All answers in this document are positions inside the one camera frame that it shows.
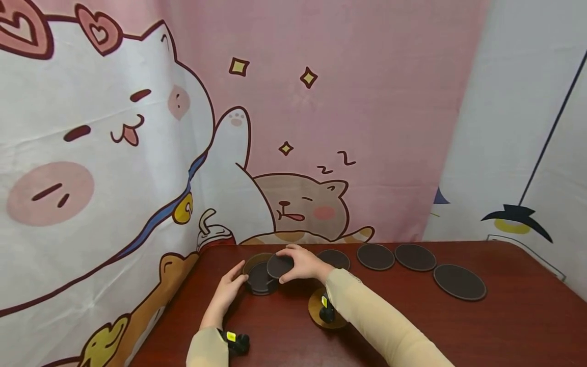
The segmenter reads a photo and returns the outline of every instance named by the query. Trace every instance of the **wooden table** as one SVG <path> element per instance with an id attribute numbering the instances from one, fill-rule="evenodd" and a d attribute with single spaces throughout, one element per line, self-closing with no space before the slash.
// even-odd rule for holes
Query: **wooden table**
<path id="1" fill-rule="evenodd" d="M 395 249 L 397 244 L 387 245 Z M 359 245 L 339 245 L 350 271 L 426 334 L 455 366 L 587 366 L 587 304 L 522 249 L 505 242 L 423 243 L 439 264 L 479 275 L 487 297 L 466 302 L 444 293 L 431 272 L 396 262 L 376 272 L 359 264 Z M 220 277 L 242 259 L 281 246 L 222 245 L 205 250 L 131 366 L 185 366 L 193 334 Z M 318 253 L 332 245 L 310 245 Z M 251 337 L 231 366 L 386 366 L 350 325 L 319 329 L 308 315 L 316 281 L 280 285 L 269 296 L 241 294 L 226 328 Z"/>

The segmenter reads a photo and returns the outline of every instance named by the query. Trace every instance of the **sleeve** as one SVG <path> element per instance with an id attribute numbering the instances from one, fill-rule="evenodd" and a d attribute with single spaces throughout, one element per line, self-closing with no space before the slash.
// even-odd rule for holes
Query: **sleeve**
<path id="1" fill-rule="evenodd" d="M 206 328 L 194 335 L 185 366 L 228 367 L 228 344 L 216 328 Z"/>
<path id="2" fill-rule="evenodd" d="M 348 273 L 334 269 L 326 280 L 328 298 L 345 320 L 392 367 L 454 367 L 401 312 Z"/>

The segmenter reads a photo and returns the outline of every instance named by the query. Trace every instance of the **wall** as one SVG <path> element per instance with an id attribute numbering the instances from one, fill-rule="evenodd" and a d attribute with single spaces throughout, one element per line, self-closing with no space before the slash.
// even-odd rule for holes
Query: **wall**
<path id="1" fill-rule="evenodd" d="M 424 234 L 512 242 L 584 299 L 585 72 L 544 148 L 587 48 L 586 12 L 581 0 L 492 2 L 440 183 L 449 203 L 433 206 Z M 504 204 L 519 205 L 526 187 L 521 204 L 535 211 L 535 222 L 481 221 Z"/>

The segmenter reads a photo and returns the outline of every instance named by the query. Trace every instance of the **sparkle star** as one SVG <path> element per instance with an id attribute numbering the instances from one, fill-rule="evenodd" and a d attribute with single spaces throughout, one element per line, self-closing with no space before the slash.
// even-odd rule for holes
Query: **sparkle star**
<path id="1" fill-rule="evenodd" d="M 284 156 L 288 156 L 289 152 L 292 151 L 294 147 L 289 145 L 288 142 L 285 142 L 281 147 L 279 147 L 279 151 L 284 154 Z"/>
<path id="2" fill-rule="evenodd" d="M 247 67 L 249 64 L 250 62 L 247 60 L 232 58 L 228 73 L 233 75 L 247 76 Z"/>
<path id="3" fill-rule="evenodd" d="M 302 76 L 299 77 L 299 80 L 306 86 L 306 88 L 310 89 L 314 82 L 318 79 L 318 75 L 314 74 L 309 67 L 306 66 L 306 71 L 303 73 Z"/>

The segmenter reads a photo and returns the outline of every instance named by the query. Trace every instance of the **round coaster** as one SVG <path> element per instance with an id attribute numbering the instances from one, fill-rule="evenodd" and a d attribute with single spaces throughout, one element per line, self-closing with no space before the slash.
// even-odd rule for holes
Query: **round coaster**
<path id="1" fill-rule="evenodd" d="M 329 324 L 322 321 L 322 319 L 320 318 L 320 310 L 322 309 L 322 295 L 325 291 L 326 288 L 322 287 L 320 289 L 317 289 L 314 293 L 312 293 L 312 296 L 308 301 L 308 311 L 310 312 L 310 317 L 312 318 L 314 323 L 321 328 L 328 330 L 341 329 L 345 327 L 348 323 L 345 319 L 342 318 L 342 316 L 338 312 L 335 311 L 334 321 Z"/>
<path id="2" fill-rule="evenodd" d="M 341 251 L 324 250 L 318 254 L 318 258 L 337 269 L 350 269 L 350 259 Z"/>
<path id="3" fill-rule="evenodd" d="M 415 271 L 430 271 L 436 266 L 436 257 L 430 250 L 417 244 L 402 244 L 395 250 L 397 262 Z"/>
<path id="4" fill-rule="evenodd" d="M 249 275 L 245 286 L 254 295 L 268 295 L 277 290 L 277 280 L 267 273 L 267 262 L 271 256 L 268 253 L 257 254 L 247 260 L 242 268 L 242 273 Z"/>
<path id="5" fill-rule="evenodd" d="M 289 256 L 273 256 L 267 262 L 267 273 L 273 279 L 279 279 L 282 275 L 294 268 L 294 259 Z"/>
<path id="6" fill-rule="evenodd" d="M 357 250 L 357 259 L 366 268 L 383 271 L 391 268 L 396 262 L 393 252 L 380 244 L 364 244 Z"/>
<path id="7" fill-rule="evenodd" d="M 481 278 L 458 265 L 437 266 L 434 269 L 434 280 L 443 291 L 465 301 L 479 301 L 487 294 Z"/>

